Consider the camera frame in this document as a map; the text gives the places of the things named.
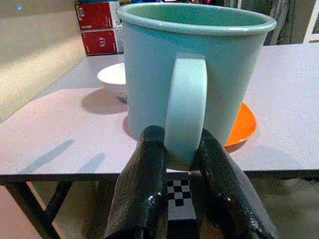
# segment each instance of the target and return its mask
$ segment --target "beige wall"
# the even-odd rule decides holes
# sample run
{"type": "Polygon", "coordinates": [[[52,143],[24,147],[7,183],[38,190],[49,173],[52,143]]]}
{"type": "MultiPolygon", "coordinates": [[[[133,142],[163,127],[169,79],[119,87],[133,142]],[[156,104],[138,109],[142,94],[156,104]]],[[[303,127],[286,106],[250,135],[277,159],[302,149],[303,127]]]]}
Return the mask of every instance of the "beige wall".
{"type": "Polygon", "coordinates": [[[0,33],[1,122],[84,59],[85,52],[73,0],[0,1],[0,33]]]}

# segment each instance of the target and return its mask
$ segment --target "orange plate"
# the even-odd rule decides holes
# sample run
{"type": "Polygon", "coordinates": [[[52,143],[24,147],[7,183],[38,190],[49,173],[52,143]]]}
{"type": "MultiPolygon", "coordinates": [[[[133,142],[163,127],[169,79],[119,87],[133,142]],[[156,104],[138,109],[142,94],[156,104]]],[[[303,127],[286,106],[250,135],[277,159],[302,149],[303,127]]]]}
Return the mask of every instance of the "orange plate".
{"type": "Polygon", "coordinates": [[[235,125],[225,146],[241,143],[251,137],[257,129],[257,120],[248,108],[242,103],[235,125]]]}

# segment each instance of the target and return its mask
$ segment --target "red box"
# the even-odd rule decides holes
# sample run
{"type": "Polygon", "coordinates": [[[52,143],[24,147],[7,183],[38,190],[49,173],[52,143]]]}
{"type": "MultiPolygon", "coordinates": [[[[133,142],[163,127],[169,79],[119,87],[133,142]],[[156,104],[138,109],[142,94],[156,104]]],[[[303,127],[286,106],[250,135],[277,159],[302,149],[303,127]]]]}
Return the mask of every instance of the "red box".
{"type": "Polygon", "coordinates": [[[81,34],[87,55],[118,53],[115,29],[83,31],[81,34]]]}
{"type": "Polygon", "coordinates": [[[119,6],[118,1],[76,5],[80,29],[97,30],[119,25],[121,22],[116,14],[119,6]]]}

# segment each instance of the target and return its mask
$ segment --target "table top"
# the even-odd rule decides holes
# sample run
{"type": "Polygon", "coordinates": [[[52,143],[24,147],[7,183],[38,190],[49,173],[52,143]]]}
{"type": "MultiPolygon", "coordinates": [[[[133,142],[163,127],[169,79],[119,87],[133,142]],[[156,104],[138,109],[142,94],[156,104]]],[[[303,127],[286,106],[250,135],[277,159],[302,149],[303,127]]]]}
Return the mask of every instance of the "table top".
{"type": "MultiPolygon", "coordinates": [[[[116,177],[135,150],[127,108],[97,80],[123,55],[87,57],[0,124],[0,181],[116,177]]],[[[230,155],[251,175],[319,175],[319,44],[265,46],[244,102],[258,130],[230,155]]]]}

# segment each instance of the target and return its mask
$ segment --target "light blue mug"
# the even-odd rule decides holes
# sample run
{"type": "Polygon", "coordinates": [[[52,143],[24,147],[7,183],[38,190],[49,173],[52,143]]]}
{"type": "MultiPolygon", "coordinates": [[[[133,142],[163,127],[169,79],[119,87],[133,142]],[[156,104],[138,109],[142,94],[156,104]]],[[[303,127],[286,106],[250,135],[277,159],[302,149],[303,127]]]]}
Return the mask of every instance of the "light blue mug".
{"type": "Polygon", "coordinates": [[[202,128],[225,144],[256,59],[276,21],[228,7],[184,3],[118,9],[124,34],[129,128],[165,127],[168,167],[188,170],[202,128]]]}

